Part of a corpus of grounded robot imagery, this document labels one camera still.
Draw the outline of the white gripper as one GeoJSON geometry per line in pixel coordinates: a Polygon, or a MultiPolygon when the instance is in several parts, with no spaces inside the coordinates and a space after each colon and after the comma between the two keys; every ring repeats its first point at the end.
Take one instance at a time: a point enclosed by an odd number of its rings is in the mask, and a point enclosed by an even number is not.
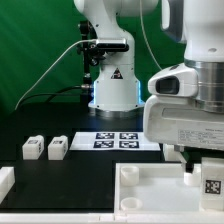
{"type": "Polygon", "coordinates": [[[201,163],[196,148],[224,151],[224,114],[195,108],[189,98],[151,96],[144,107],[143,132],[152,142],[175,145],[183,171],[190,174],[201,163]]]}

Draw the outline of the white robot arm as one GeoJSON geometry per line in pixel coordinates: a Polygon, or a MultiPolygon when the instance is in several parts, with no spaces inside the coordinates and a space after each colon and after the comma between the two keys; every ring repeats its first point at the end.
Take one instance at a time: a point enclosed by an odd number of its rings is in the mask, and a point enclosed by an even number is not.
{"type": "Polygon", "coordinates": [[[187,166],[200,161],[224,165],[224,0],[74,0],[96,31],[94,51],[104,56],[94,82],[90,111],[101,116],[144,109],[147,139],[189,152],[187,166]],[[118,16],[138,16],[162,4],[162,30],[186,44],[184,62],[148,81],[143,102],[132,71],[134,39],[118,16]]]}

